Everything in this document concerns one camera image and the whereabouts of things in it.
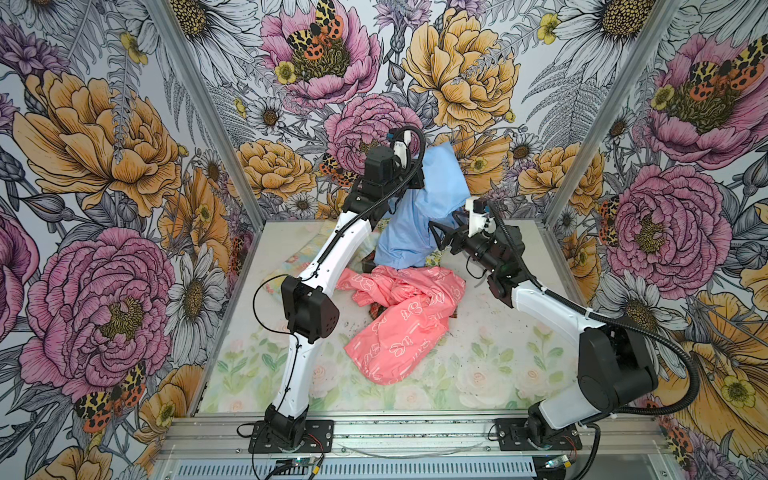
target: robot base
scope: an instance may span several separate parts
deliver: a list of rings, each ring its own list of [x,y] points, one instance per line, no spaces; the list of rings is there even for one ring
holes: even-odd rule
[[[498,437],[498,447],[502,452],[519,452],[528,450],[572,450],[573,446],[565,439],[568,437],[576,446],[577,450],[581,450],[581,440],[579,439],[576,425],[570,425],[563,429],[563,433],[559,436],[555,436],[551,441],[552,447],[550,449],[542,449],[534,446],[528,441],[528,427],[526,422],[528,419],[496,419],[494,421],[496,426],[496,436]]]
[[[333,446],[333,420],[307,420],[305,434],[314,435],[322,442],[317,445],[314,441],[304,439],[297,449],[290,448],[286,442],[278,439],[265,422],[257,422],[250,436],[248,453],[328,453]]]

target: red wire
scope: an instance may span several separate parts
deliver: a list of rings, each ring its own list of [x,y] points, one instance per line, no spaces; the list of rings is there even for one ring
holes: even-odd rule
[[[320,453],[323,453],[323,454],[324,454],[324,453],[326,452],[326,450],[323,448],[323,444],[320,442],[320,440],[318,440],[318,439],[317,439],[317,437],[316,437],[316,436],[312,435],[311,433],[307,433],[307,434],[306,434],[306,436],[310,437],[312,440],[314,440],[314,441],[315,441],[315,443],[316,443],[317,445],[319,445],[319,446],[320,446]]]

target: pink cloth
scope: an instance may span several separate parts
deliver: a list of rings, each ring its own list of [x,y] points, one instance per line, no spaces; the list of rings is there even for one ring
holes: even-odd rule
[[[371,274],[345,269],[336,288],[357,290],[352,298],[360,306],[377,302],[388,307],[344,350],[367,379],[392,385],[410,375],[448,331],[465,283],[439,266],[378,266]]]

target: purple flower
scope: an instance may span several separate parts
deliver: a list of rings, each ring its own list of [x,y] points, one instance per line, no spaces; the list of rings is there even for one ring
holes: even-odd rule
[[[739,468],[720,453],[720,447],[703,433],[689,430],[694,453],[688,472],[691,480],[739,480]]]
[[[709,175],[690,165],[643,167],[619,196],[618,245],[608,247],[617,275],[629,270],[676,300],[706,285],[728,254],[731,229],[723,196]]]
[[[488,10],[488,0],[448,0],[448,7],[456,11],[466,10],[467,15],[482,18]]]
[[[309,14],[296,12],[288,16],[266,16],[262,19],[262,57],[264,66],[272,68],[277,80],[286,85],[290,98],[283,105],[291,111],[308,111],[327,104],[348,101],[359,92],[373,88],[379,74],[381,47],[376,34],[368,35],[354,8],[349,13],[335,2],[336,14],[344,24],[340,40],[332,42],[329,55],[306,60],[288,45],[288,38],[299,30],[308,30],[315,21],[315,7]]]
[[[8,94],[0,94],[0,134],[11,134],[13,114],[17,111],[18,108],[13,106],[13,100]]]
[[[696,87],[690,80],[692,65],[721,65],[748,44],[730,45],[730,38],[718,45],[715,35],[708,39],[694,35],[683,45],[667,63],[667,71],[656,77],[649,116],[632,130],[637,144],[663,151],[672,160],[715,170],[752,150],[768,135],[768,111],[756,108],[768,103],[768,75],[760,75],[743,90],[725,82],[704,100],[690,95]]]
[[[29,289],[35,336],[19,359],[22,378],[76,400],[109,391],[140,362],[155,373],[170,350],[163,330],[174,281],[165,253],[135,230],[109,228],[61,249]]]
[[[326,120],[328,153],[338,160],[344,170],[363,174],[368,151],[380,145],[390,128],[406,124],[422,127],[419,116],[408,107],[399,107],[394,101],[378,94],[355,97],[341,114]],[[417,140],[411,142],[416,153]]]
[[[22,226],[0,212],[0,341],[16,324],[24,303],[24,284],[38,269],[38,248]]]
[[[429,22],[430,0],[378,0],[374,5],[379,13],[376,24],[384,28],[394,25],[395,30],[410,27],[412,30]]]
[[[35,33],[25,35],[21,27],[0,22],[0,63],[16,70],[22,77],[41,76],[46,70],[56,75],[68,71],[69,60],[59,56],[58,47],[50,46]]]

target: blue cloth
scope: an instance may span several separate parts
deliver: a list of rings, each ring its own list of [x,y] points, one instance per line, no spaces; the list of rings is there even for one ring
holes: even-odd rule
[[[429,221],[457,227],[451,212],[470,197],[462,169],[449,142],[424,153],[424,188],[407,190],[379,238],[374,261],[396,269],[424,266],[436,247]]]

